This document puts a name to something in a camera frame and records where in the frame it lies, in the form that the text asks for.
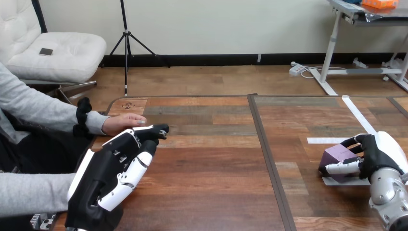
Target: black hair tie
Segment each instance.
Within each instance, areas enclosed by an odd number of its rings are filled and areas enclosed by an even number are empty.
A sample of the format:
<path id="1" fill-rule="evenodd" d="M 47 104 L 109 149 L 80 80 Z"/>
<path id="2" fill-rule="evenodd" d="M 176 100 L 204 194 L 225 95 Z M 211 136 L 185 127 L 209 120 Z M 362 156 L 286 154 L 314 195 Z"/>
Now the black hair tie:
<path id="1" fill-rule="evenodd" d="M 89 128 L 86 126 L 87 113 L 92 111 L 92 106 L 89 103 L 89 98 L 84 97 L 78 101 L 78 108 L 76 109 L 76 119 L 78 124 L 74 125 L 73 135 L 76 137 L 85 137 L 87 139 L 92 139 L 93 135 L 89 133 Z"/>

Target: person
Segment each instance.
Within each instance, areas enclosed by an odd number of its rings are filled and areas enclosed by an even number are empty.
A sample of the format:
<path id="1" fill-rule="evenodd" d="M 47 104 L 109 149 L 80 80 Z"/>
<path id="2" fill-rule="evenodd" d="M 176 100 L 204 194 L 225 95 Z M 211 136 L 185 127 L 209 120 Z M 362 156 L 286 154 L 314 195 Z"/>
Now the person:
<path id="1" fill-rule="evenodd" d="M 76 106 L 28 87 L 1 63 L 0 109 L 0 230 L 24 230 L 35 213 L 67 210 L 68 188 L 91 140 L 72 134 Z M 39 126 L 19 125 L 14 117 Z M 91 134 L 114 136 L 142 121 L 131 113 L 90 111 L 85 126 Z"/>

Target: cell phone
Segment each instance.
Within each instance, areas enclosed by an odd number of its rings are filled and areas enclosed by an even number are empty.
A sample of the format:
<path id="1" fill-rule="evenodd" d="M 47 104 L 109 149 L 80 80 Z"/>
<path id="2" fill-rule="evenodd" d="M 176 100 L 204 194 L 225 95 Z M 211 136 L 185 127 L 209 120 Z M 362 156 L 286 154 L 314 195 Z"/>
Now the cell phone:
<path id="1" fill-rule="evenodd" d="M 40 55 L 51 56 L 51 55 L 52 55 L 52 52 L 53 52 L 52 49 L 41 48 L 41 50 L 39 51 L 39 54 L 40 54 Z"/>

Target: robotic arm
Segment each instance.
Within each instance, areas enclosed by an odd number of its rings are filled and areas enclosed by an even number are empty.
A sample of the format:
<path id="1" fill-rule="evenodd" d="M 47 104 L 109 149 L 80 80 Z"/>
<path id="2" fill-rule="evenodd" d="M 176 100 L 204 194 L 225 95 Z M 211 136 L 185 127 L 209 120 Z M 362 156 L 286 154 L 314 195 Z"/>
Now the robotic arm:
<path id="1" fill-rule="evenodd" d="M 167 124 L 131 128 L 88 150 L 68 190 L 68 231 L 112 231 L 122 217 L 121 202 L 149 167 Z"/>
<path id="2" fill-rule="evenodd" d="M 386 132 L 359 134 L 341 143 L 344 147 L 360 145 L 350 151 L 363 157 L 346 159 L 319 168 L 322 174 L 359 173 L 370 181 L 369 205 L 377 212 L 386 231 L 408 231 L 408 195 L 405 183 L 407 158 L 398 143 Z"/>

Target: power strip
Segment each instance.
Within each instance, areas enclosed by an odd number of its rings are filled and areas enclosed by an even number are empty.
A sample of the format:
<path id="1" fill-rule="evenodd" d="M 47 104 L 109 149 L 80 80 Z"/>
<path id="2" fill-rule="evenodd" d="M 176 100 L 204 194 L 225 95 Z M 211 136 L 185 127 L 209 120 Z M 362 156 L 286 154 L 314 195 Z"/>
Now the power strip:
<path id="1" fill-rule="evenodd" d="M 291 76 L 298 76 L 298 75 L 300 75 L 300 73 L 302 73 L 302 71 L 304 71 L 304 69 L 305 69 L 304 66 L 302 66 L 302 65 L 300 65 L 300 64 L 296 64 L 296 66 L 292 67 L 292 68 L 289 70 L 289 74 L 290 74 Z"/>

